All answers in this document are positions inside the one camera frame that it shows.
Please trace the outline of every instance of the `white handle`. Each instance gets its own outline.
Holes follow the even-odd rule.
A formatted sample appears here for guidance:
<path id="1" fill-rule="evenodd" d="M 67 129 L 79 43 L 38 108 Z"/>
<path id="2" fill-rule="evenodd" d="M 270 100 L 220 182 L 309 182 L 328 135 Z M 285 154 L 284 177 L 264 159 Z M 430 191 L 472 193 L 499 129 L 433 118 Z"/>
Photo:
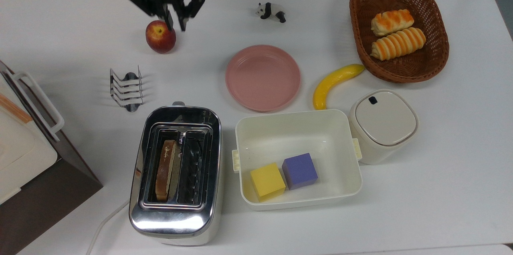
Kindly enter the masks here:
<path id="1" fill-rule="evenodd" d="M 62 118 L 61 114 L 57 111 L 55 106 L 52 104 L 50 99 L 46 96 L 46 94 L 42 91 L 41 87 L 36 83 L 36 81 L 32 78 L 32 76 L 26 72 L 19 72 L 15 74 L 9 74 L 12 81 L 15 83 L 16 87 L 20 90 L 22 95 L 25 97 L 25 100 L 29 103 L 31 108 L 34 110 L 44 127 L 50 132 L 52 137 L 59 141 L 59 138 L 57 137 L 57 132 L 59 132 L 62 127 L 64 127 L 64 119 Z M 41 101 L 41 104 L 44 106 L 44 108 L 48 111 L 50 116 L 56 121 L 55 125 L 53 127 L 50 127 L 48 122 L 44 120 L 44 118 L 41 116 L 41 113 L 39 110 L 34 106 L 32 101 L 29 99 L 28 95 L 25 93 L 25 91 L 21 88 L 21 86 L 18 84 L 18 80 L 21 80 L 22 78 L 27 78 L 28 82 L 27 85 L 30 86 L 30 89 L 34 92 L 35 96 Z"/>
<path id="2" fill-rule="evenodd" d="M 240 158 L 238 156 L 238 150 L 231 151 L 231 159 L 233 162 L 233 171 L 238 173 L 240 171 Z"/>
<path id="3" fill-rule="evenodd" d="M 354 147 L 354 154 L 356 154 L 356 158 L 359 160 L 362 159 L 362 150 L 360 149 L 360 143 L 358 142 L 357 138 L 353 139 L 353 147 Z"/>

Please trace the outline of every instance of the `red apple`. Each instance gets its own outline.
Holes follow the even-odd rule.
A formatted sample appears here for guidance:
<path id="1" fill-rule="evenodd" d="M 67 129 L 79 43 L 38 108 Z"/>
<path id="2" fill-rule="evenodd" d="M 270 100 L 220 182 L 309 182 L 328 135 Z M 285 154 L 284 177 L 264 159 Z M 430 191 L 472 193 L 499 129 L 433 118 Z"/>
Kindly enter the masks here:
<path id="1" fill-rule="evenodd" d="M 176 43 L 176 32 L 168 30 L 164 21 L 152 21 L 146 27 L 146 42 L 150 48 L 159 54 L 165 54 L 173 49 Z"/>

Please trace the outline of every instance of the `toaster cord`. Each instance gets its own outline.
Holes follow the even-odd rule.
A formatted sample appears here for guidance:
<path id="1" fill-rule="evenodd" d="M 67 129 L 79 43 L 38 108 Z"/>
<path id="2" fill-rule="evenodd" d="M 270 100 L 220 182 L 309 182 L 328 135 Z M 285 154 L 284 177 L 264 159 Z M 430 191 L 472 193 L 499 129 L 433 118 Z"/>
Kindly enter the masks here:
<path id="1" fill-rule="evenodd" d="M 112 212 L 110 215 L 108 215 L 98 226 L 97 232 L 95 233 L 95 236 L 91 240 L 91 244 L 89 244 L 89 249 L 87 250 L 86 255 L 90 255 L 91 251 L 93 250 L 93 247 L 95 246 L 96 239 L 98 238 L 99 232 L 101 231 L 101 228 L 110 220 L 114 215 L 118 214 L 123 208 L 125 208 L 128 205 L 128 202 L 130 200 L 127 200 L 124 202 L 119 208 L 117 208 L 114 212 Z"/>

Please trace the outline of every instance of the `bread roll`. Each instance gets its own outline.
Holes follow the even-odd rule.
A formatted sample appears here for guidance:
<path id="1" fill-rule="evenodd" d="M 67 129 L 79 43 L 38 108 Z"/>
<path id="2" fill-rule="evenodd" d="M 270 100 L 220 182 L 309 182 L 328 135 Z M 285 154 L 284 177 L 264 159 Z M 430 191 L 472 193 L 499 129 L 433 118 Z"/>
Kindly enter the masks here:
<path id="1" fill-rule="evenodd" d="M 398 30 L 404 30 L 412 26 L 413 23 L 414 18 L 409 10 L 392 10 L 383 14 L 376 14 L 370 21 L 370 30 L 376 36 L 383 37 Z"/>
<path id="2" fill-rule="evenodd" d="M 370 55 L 379 60 L 393 59 L 421 49 L 425 42 L 426 36 L 422 30 L 410 27 L 372 43 Z"/>
<path id="3" fill-rule="evenodd" d="M 162 146 L 159 169 L 155 180 L 155 194 L 157 195 L 157 200 L 159 202 L 167 201 L 175 152 L 176 141 L 165 140 L 164 145 Z"/>

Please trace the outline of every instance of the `toy panda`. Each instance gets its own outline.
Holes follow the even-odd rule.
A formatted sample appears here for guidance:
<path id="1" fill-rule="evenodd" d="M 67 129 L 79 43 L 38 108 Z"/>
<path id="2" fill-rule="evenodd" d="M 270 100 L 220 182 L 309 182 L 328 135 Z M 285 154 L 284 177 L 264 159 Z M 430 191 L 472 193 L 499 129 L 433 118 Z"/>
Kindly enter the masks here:
<path id="1" fill-rule="evenodd" d="M 281 23 L 284 23 L 285 20 L 285 12 L 283 11 L 283 7 L 279 4 L 274 3 L 266 3 L 264 5 L 258 4 L 258 9 L 256 14 L 260 16 L 261 19 L 269 18 L 271 15 L 277 17 Z"/>

